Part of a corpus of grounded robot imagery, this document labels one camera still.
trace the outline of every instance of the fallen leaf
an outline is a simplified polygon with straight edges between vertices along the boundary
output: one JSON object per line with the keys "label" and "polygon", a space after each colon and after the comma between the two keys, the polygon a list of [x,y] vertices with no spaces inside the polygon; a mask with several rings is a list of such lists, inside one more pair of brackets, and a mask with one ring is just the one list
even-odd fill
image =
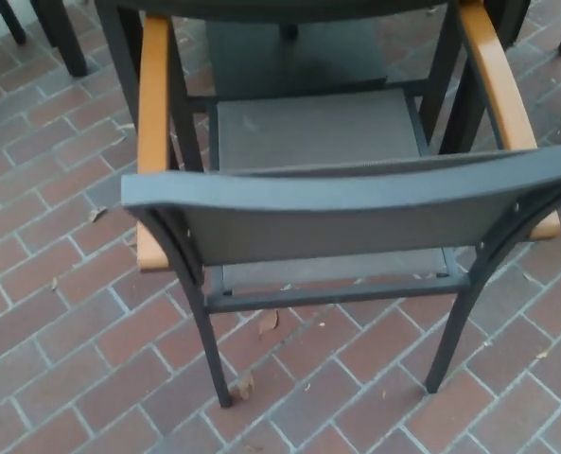
{"label": "fallen leaf", "polygon": [[261,446],[246,445],[245,449],[246,449],[246,452],[262,452],[263,451],[263,447],[261,447]]}
{"label": "fallen leaf", "polygon": [[98,206],[97,208],[92,209],[89,212],[89,222],[95,222],[96,220],[98,220],[99,218],[101,218],[101,216],[108,211],[108,209],[105,206]]}
{"label": "fallen leaf", "polygon": [[546,358],[548,354],[549,354],[549,348],[547,350],[543,350],[541,353],[536,355],[536,359]]}
{"label": "fallen leaf", "polygon": [[135,234],[125,242],[127,243],[127,246],[129,246],[130,248],[134,248],[135,246],[137,246],[137,232],[135,232]]}
{"label": "fallen leaf", "polygon": [[252,373],[248,373],[236,384],[238,394],[242,400],[248,400],[254,391],[254,378]]}
{"label": "fallen leaf", "polygon": [[259,336],[272,331],[278,325],[278,309],[273,309],[266,312],[259,319]]}

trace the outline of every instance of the wooden armrest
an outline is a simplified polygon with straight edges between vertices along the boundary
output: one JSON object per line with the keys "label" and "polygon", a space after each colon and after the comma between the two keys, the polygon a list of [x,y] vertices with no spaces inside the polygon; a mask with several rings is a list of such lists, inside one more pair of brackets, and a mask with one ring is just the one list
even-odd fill
{"label": "wooden armrest", "polygon": [[[459,18],[467,39],[469,57],[482,79],[502,144],[508,150],[537,148],[516,80],[482,0],[461,4]],[[560,233],[560,219],[553,212],[538,223],[529,238],[550,239]]]}
{"label": "wooden armrest", "polygon": [[[137,173],[168,170],[168,47],[167,18],[147,15],[141,53]],[[141,270],[164,270],[168,259],[158,242],[137,223],[137,263]]]}

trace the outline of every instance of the chair seat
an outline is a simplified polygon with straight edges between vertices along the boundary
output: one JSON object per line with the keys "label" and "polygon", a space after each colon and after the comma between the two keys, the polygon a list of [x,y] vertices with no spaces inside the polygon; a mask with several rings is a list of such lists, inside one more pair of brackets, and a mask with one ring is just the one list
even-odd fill
{"label": "chair seat", "polygon": [[420,156],[407,99],[399,89],[228,101],[218,104],[217,114],[221,172],[366,165]]}
{"label": "chair seat", "polygon": [[223,291],[270,285],[360,279],[380,275],[447,274],[445,250],[368,253],[227,265],[222,269]]}

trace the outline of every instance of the chair backrest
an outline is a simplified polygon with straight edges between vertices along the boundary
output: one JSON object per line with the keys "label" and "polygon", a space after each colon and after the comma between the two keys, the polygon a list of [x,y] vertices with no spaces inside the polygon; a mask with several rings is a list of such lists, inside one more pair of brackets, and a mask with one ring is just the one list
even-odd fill
{"label": "chair backrest", "polygon": [[357,177],[131,175],[122,201],[168,232],[184,231],[185,220],[208,266],[475,245],[517,201],[561,185],[561,146],[376,168]]}

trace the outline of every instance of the brick floor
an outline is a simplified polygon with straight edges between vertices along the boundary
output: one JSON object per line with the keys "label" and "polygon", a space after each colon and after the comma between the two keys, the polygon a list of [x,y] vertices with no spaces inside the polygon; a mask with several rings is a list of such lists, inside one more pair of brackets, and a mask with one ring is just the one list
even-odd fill
{"label": "brick floor", "polygon": [[[262,336],[257,314],[216,316],[228,377],[254,377],[221,410],[181,288],[136,269],[134,133],[93,7],[69,11],[87,78],[36,24],[0,40],[0,453],[561,454],[561,237],[510,255],[435,396],[450,297],[281,310]],[[394,78],[425,74],[442,15],[379,20]],[[209,90],[203,24],[177,24],[188,86]],[[541,144],[561,143],[560,38],[561,0],[537,0],[509,51]]]}

